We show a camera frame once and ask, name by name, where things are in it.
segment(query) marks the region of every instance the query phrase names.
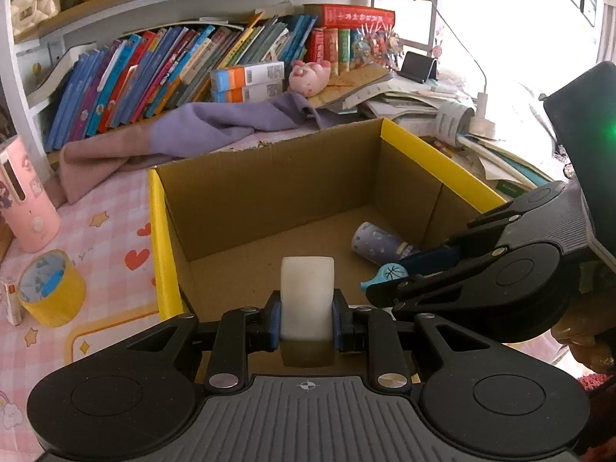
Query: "silver screw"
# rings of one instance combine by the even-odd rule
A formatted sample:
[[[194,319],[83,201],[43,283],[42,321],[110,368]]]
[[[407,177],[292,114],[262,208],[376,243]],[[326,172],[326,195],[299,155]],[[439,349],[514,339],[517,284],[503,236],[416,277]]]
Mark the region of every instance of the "silver screw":
[[[384,373],[377,379],[377,382],[383,387],[397,389],[407,385],[408,379],[399,373]]]
[[[217,373],[209,378],[209,385],[218,389],[228,389],[239,384],[239,379],[232,373]]]

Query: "purple book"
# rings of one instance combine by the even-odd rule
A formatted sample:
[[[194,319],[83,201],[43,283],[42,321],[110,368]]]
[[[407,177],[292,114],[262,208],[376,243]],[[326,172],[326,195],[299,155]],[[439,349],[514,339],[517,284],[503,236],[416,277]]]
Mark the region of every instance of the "purple book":
[[[103,74],[105,73],[107,66],[109,66],[114,52],[121,43],[122,42],[120,40],[115,40],[111,47],[105,48],[105,56],[103,57],[99,69],[96,71],[94,79],[92,80],[92,83],[90,84],[90,87],[88,88],[87,93],[85,94],[85,97],[83,99],[83,103],[81,104],[77,124],[75,125],[75,130],[73,130],[73,133],[70,138],[71,141],[83,139],[85,127],[87,127],[87,122],[90,119],[90,115],[92,112],[92,106],[94,105],[94,101],[96,100],[97,89],[99,87],[100,80],[101,78],[103,78]]]

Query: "red heart print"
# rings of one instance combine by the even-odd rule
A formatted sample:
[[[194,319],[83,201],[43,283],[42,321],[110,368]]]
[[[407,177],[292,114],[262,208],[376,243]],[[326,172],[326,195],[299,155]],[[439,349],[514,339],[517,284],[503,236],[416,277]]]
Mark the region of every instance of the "red heart print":
[[[152,224],[150,224],[149,222],[143,229],[139,229],[137,231],[138,236],[149,236],[150,234],[152,234]]]
[[[136,250],[131,250],[124,257],[124,263],[128,269],[134,271],[136,268],[142,266],[149,257],[150,251],[147,250],[147,248],[144,248],[139,253],[137,253]]]

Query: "yellow tape roll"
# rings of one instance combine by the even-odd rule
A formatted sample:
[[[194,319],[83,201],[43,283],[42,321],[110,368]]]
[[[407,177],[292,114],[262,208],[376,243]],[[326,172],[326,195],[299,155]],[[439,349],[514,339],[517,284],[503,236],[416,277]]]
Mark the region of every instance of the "yellow tape roll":
[[[38,270],[42,266],[54,263],[62,263],[64,274],[56,288],[45,298],[36,302],[26,300],[26,291],[32,289],[39,283]],[[62,250],[50,250],[33,260],[25,269],[19,280],[17,287],[19,299],[27,311],[42,325],[48,327],[62,326],[71,321],[77,313],[85,299],[85,281],[78,273],[73,262]]]

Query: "purple cloth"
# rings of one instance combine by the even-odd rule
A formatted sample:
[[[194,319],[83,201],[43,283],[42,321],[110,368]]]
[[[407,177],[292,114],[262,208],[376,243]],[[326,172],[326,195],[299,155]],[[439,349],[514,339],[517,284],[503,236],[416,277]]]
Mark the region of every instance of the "purple cloth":
[[[151,153],[190,158],[220,149],[255,130],[277,132],[299,127],[312,114],[321,118],[306,98],[286,92],[259,103],[185,104],[152,124]]]

